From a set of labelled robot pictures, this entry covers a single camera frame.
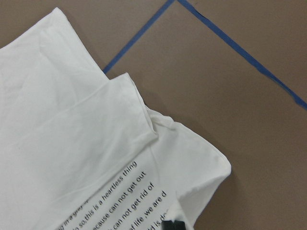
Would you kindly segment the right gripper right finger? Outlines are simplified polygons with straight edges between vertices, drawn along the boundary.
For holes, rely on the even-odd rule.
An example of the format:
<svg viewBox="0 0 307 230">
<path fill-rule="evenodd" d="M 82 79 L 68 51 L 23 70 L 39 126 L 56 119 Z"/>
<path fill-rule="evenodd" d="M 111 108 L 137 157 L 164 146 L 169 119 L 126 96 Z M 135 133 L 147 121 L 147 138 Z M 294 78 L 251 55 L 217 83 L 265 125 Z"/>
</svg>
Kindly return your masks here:
<svg viewBox="0 0 307 230">
<path fill-rule="evenodd" d="M 175 220 L 174 221 L 174 229 L 175 230 L 186 230 L 185 222 Z"/>
</svg>

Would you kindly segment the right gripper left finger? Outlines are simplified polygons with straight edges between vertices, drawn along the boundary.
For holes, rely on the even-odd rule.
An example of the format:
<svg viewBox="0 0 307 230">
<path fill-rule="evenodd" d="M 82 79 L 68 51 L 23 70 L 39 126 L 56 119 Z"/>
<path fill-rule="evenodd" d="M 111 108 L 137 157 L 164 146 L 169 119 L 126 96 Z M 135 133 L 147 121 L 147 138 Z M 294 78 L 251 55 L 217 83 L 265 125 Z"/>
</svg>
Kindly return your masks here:
<svg viewBox="0 0 307 230">
<path fill-rule="evenodd" d="M 161 222 L 161 230 L 175 230 L 175 225 L 171 220 L 164 220 Z"/>
</svg>

